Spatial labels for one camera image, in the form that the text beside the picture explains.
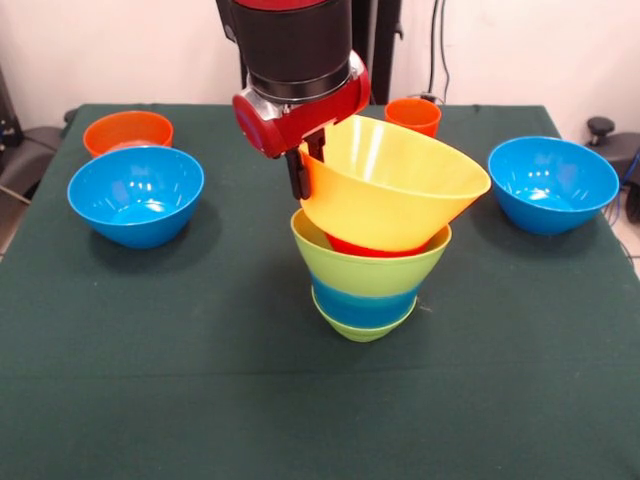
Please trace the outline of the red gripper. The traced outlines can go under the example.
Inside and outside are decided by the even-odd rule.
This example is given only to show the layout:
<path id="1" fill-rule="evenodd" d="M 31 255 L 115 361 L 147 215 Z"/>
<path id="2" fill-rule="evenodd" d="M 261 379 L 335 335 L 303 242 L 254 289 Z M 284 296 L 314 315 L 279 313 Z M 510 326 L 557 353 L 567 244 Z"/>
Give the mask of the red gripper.
<path id="1" fill-rule="evenodd" d="M 325 128 L 362 111 L 369 102 L 370 81 L 356 52 L 349 56 L 349 77 L 321 99 L 295 104 L 268 100 L 253 86 L 232 99 L 236 120 L 250 144 L 264 156 L 284 154 L 295 199 L 308 199 L 311 185 L 298 146 L 305 140 L 309 155 L 324 161 Z"/>

